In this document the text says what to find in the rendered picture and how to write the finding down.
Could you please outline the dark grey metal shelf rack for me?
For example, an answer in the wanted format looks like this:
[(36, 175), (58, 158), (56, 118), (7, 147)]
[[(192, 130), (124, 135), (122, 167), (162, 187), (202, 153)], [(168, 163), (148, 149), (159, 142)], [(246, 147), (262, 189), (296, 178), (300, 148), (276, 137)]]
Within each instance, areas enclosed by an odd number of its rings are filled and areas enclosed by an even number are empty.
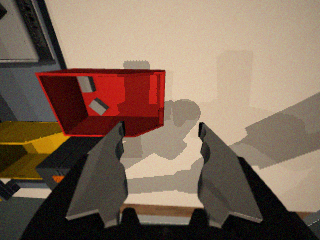
[[(58, 122), (35, 72), (67, 69), (46, 4), (33, 0), (55, 61), (0, 63), (0, 123), (5, 121)], [(0, 198), (7, 201), (20, 188), (50, 189), (41, 179), (0, 180)]]

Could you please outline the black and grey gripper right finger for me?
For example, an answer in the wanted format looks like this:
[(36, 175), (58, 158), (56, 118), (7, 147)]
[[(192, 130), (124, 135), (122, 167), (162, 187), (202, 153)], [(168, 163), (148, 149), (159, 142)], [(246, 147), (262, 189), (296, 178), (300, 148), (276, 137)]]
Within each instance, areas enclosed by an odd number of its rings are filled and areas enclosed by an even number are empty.
[(283, 203), (243, 157), (204, 122), (199, 122), (198, 137), (204, 163), (197, 197), (209, 225), (242, 240), (307, 240)]

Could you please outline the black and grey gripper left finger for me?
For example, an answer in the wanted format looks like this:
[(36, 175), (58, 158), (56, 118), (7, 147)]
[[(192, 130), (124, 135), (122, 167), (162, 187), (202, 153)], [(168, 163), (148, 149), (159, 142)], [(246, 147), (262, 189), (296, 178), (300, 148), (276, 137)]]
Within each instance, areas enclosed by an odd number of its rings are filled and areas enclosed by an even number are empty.
[[(82, 155), (41, 204), (19, 240), (85, 240), (120, 224), (128, 184), (120, 158), (125, 123), (120, 121)], [(121, 139), (122, 137), (122, 139)]]

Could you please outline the red bin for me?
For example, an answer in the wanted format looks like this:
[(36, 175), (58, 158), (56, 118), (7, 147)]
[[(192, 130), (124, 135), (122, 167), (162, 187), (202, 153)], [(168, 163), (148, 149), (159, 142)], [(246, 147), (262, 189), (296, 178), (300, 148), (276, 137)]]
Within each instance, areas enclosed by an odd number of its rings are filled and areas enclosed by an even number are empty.
[[(104, 137), (120, 121), (124, 137), (164, 126), (165, 70), (72, 68), (35, 73), (64, 136)], [(92, 76), (96, 91), (82, 93), (76, 76)], [(99, 98), (99, 115), (88, 105)]]

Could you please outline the yellow open bin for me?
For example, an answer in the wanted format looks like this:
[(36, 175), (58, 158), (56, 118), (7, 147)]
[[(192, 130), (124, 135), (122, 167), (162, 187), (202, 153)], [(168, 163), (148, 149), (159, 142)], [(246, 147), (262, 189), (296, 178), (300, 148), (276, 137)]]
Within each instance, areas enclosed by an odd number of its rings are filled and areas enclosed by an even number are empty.
[(0, 123), (0, 179), (43, 180), (34, 168), (69, 137), (64, 136), (58, 122)]

